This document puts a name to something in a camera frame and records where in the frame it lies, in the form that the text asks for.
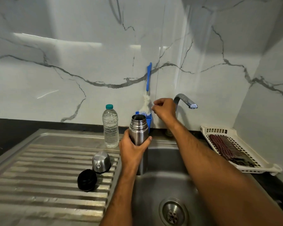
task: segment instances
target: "drain strainer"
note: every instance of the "drain strainer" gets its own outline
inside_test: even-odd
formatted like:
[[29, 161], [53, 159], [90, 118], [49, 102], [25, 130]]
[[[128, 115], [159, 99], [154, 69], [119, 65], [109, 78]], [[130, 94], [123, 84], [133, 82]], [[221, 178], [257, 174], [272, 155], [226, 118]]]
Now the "drain strainer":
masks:
[[185, 205], [174, 197], [167, 197], [159, 204], [159, 215], [166, 226], [186, 226], [189, 221]]

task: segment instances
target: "black countertop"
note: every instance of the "black countertop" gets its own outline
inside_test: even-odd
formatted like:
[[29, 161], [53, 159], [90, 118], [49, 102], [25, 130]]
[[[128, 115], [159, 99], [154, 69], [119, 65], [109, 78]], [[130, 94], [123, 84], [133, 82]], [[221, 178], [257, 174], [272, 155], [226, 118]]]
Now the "black countertop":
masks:
[[[128, 127], [119, 127], [119, 132], [123, 134], [127, 128]], [[72, 130], [98, 133], [102, 133], [104, 131], [102, 125], [0, 119], [0, 155], [26, 139], [38, 129]], [[164, 134], [165, 132], [165, 129], [151, 129], [150, 135], [155, 137], [166, 137]], [[203, 141], [205, 140], [200, 131], [191, 131], [191, 133], [196, 138]], [[267, 172], [252, 175], [283, 210], [283, 182]]]

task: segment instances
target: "plastic water bottle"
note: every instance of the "plastic water bottle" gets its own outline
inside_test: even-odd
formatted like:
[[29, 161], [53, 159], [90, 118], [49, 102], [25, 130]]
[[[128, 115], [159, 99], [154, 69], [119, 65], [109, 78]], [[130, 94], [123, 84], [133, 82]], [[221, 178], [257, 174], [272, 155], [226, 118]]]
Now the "plastic water bottle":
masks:
[[103, 113], [104, 137], [107, 148], [115, 148], [119, 144], [119, 118], [113, 105], [106, 105]]

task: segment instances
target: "white plastic dish rack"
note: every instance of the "white plastic dish rack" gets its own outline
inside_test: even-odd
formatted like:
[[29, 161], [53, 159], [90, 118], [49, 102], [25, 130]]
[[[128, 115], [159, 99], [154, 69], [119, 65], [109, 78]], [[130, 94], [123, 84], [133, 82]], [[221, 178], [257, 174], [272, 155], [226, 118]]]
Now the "white plastic dish rack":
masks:
[[275, 176], [276, 174], [282, 172], [281, 167], [279, 167], [277, 164], [268, 163], [249, 145], [247, 145], [242, 139], [240, 139], [239, 136], [237, 136], [237, 131], [233, 128], [201, 126], [201, 132], [205, 137], [205, 139], [210, 144], [210, 146], [213, 148], [213, 150], [218, 154], [220, 154], [220, 152], [208, 137], [211, 134], [217, 136], [226, 136], [228, 140], [231, 141], [238, 150], [247, 154], [253, 161], [255, 167], [240, 166], [229, 161], [231, 164], [233, 164], [238, 170], [242, 171], [243, 173], [261, 174], [263, 172], [270, 172], [271, 175]]

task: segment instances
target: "metal bottle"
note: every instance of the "metal bottle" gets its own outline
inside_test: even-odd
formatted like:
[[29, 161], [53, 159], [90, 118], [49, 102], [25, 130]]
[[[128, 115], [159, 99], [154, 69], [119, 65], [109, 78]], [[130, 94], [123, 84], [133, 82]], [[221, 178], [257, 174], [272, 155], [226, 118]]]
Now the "metal bottle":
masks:
[[[129, 136], [132, 142], [136, 146], [140, 146], [148, 137], [149, 130], [146, 121], [146, 117], [142, 114], [136, 114], [132, 116], [132, 120], [129, 126]], [[147, 171], [148, 166], [148, 149], [145, 150], [137, 175], [142, 175]]]

